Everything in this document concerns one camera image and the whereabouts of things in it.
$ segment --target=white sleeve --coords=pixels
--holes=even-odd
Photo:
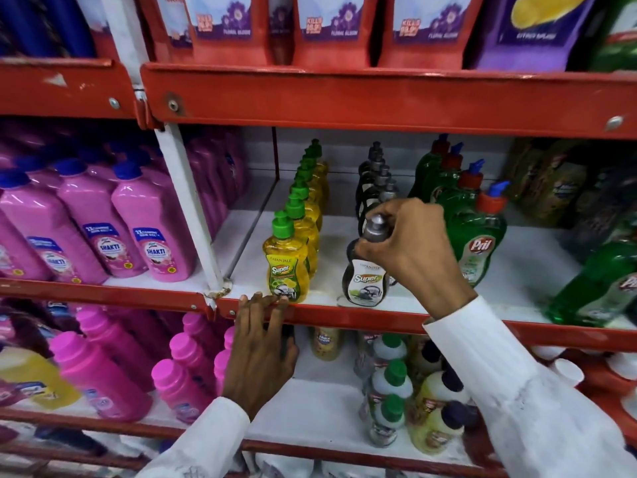
[[[241,407],[217,398],[137,478],[223,478],[248,426],[250,419]]]
[[[509,476],[637,477],[617,425],[536,362],[482,297],[425,329],[478,405]]]

